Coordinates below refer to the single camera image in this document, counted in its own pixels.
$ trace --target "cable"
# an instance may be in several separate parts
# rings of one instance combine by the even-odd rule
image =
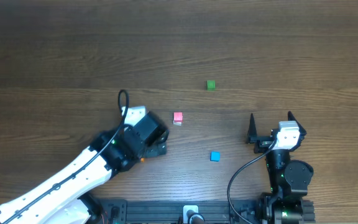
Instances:
[[[231,177],[230,181],[229,181],[229,184],[227,185],[227,200],[229,201],[229,205],[231,207],[231,209],[233,209],[234,213],[236,215],[238,215],[242,220],[244,220],[245,222],[249,223],[249,224],[253,224],[252,222],[250,222],[248,219],[244,218],[240,213],[238,213],[236,211],[236,209],[234,209],[234,205],[233,203],[231,202],[231,199],[230,199],[230,187],[231,187],[231,184],[233,183],[234,179],[237,177],[237,175],[243,171],[245,168],[249,167],[251,164],[253,164],[254,162],[258,161],[259,159],[263,158],[264,156],[266,156],[274,147],[274,145],[276,145],[276,142],[277,140],[275,139],[274,142],[270,145],[270,147],[266,150],[266,152],[264,152],[262,155],[256,157],[255,159],[247,162],[244,166],[242,166],[240,169],[238,169],[234,174],[233,176]]]
[[[25,207],[23,207],[22,209],[18,210],[17,212],[15,212],[15,214],[13,216],[11,216],[10,218],[8,218],[6,221],[4,221],[2,224],[7,224],[9,222],[11,222],[13,219],[19,217],[23,212],[25,212],[26,210],[28,210],[31,206],[33,206],[35,203],[37,203],[39,200],[43,199],[46,195],[50,194],[51,192],[53,192],[54,190],[59,190],[60,187],[67,181],[69,181],[70,179],[74,179],[81,171],[83,171],[86,167],[88,167],[98,156],[100,156],[100,154],[109,146],[109,143],[117,136],[117,134],[120,132],[120,130],[124,127],[126,127],[126,125],[124,124],[125,122],[125,117],[127,116],[128,113],[128,107],[129,107],[129,95],[128,92],[125,90],[120,90],[120,92],[118,93],[118,106],[120,111],[122,111],[121,109],[121,94],[124,93],[125,94],[125,99],[126,99],[126,107],[125,107],[125,111],[124,114],[122,115],[121,121],[117,127],[116,132],[113,134],[113,136],[111,137],[111,139],[106,143],[106,145],[102,148],[102,150],[100,150],[98,153],[96,153],[96,155],[94,155],[92,157],[92,159],[90,159],[85,165],[83,165],[80,169],[78,169],[76,172],[72,173],[72,175],[69,175],[68,177],[66,177],[66,179],[60,181],[59,183],[54,184],[49,190],[47,190],[45,193],[43,193],[42,195],[38,196],[36,199],[34,199],[32,202],[30,202],[28,205],[26,205]]]

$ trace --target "pink block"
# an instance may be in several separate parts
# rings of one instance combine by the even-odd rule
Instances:
[[[174,112],[173,113],[173,122],[182,122],[183,121],[183,113],[182,112]]]

